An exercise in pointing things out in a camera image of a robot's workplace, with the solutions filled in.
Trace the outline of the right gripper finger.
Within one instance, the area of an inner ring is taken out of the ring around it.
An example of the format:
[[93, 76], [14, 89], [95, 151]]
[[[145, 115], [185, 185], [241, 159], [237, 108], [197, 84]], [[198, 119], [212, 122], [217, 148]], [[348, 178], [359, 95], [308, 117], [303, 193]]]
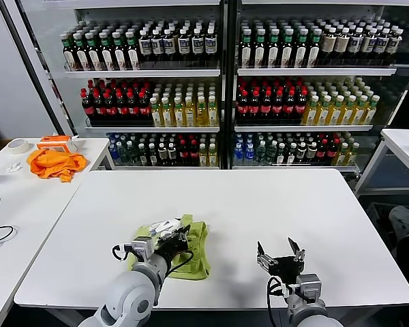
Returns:
[[265, 270], [274, 270], [278, 265], [278, 261], [266, 254], [260, 242], [257, 242], [257, 263]]
[[295, 241], [293, 241], [290, 237], [288, 237], [288, 242], [294, 254], [294, 261], [303, 262], [305, 259], [305, 250], [301, 249], [299, 245]]

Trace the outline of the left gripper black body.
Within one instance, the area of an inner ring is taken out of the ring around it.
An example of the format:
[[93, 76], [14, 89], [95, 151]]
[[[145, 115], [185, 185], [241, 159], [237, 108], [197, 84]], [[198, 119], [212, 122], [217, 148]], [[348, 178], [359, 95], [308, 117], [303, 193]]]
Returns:
[[176, 255], [187, 251], [187, 241], [181, 239], [159, 239], [157, 242], [156, 254], [165, 259], [167, 264], [171, 264]]

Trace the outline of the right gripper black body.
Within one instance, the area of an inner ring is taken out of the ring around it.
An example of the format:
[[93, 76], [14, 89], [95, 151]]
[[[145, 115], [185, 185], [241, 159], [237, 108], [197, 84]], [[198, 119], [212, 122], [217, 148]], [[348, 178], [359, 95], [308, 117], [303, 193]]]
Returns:
[[279, 277], [283, 283], [295, 283], [303, 269], [304, 261], [295, 260], [294, 256], [273, 258], [268, 265], [269, 274]]

